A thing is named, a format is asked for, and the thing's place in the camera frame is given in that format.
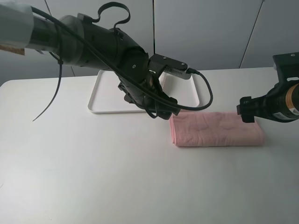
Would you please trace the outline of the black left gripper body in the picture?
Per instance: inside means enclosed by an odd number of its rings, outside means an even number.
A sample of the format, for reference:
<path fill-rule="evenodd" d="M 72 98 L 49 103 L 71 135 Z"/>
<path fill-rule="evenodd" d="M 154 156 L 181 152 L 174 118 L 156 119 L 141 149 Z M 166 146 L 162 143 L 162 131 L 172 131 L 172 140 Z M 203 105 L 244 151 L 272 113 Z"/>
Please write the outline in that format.
<path fill-rule="evenodd" d="M 135 104 L 154 119 L 169 120 L 171 115 L 178 115 L 180 108 L 178 101 L 163 91 L 160 82 L 163 73 L 163 70 L 117 70 L 118 88 L 125 93 L 124 100 L 129 104 Z"/>

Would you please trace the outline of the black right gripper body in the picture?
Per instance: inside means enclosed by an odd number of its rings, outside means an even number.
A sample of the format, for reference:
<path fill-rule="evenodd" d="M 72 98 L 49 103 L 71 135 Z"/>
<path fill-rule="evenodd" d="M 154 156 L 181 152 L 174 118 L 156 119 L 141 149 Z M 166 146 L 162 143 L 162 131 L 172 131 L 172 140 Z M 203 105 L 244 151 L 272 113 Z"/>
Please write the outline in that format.
<path fill-rule="evenodd" d="M 255 117 L 280 122 L 270 113 L 270 106 L 267 105 L 267 101 L 272 98 L 277 92 L 279 87 L 274 86 L 266 95 L 261 97 L 252 98 L 251 96 L 242 97 L 239 105 L 236 107 L 237 114 L 241 116 L 244 123 L 254 123 Z"/>

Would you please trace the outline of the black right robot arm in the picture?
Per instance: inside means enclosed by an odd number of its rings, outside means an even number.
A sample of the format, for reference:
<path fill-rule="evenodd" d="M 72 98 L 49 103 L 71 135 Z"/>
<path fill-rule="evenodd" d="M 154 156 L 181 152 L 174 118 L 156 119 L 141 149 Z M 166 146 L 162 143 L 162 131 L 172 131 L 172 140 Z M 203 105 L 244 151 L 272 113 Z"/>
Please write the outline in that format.
<path fill-rule="evenodd" d="M 237 106 L 237 114 L 244 123 L 254 123 L 255 117 L 289 123 L 299 119 L 299 84 L 291 82 L 275 85 L 266 95 L 243 97 Z"/>

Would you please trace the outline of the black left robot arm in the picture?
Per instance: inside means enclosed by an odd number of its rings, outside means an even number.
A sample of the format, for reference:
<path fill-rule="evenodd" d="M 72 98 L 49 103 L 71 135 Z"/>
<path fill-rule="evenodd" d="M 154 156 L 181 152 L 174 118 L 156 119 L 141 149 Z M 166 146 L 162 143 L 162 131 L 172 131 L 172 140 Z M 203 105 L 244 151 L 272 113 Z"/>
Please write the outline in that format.
<path fill-rule="evenodd" d="M 164 66 L 117 27 L 97 26 L 84 15 L 56 19 L 30 5 L 4 1 L 0 4 L 0 43 L 17 49 L 49 52 L 60 66 L 113 71 L 124 99 L 153 118 L 169 119 L 180 109 L 159 83 Z"/>

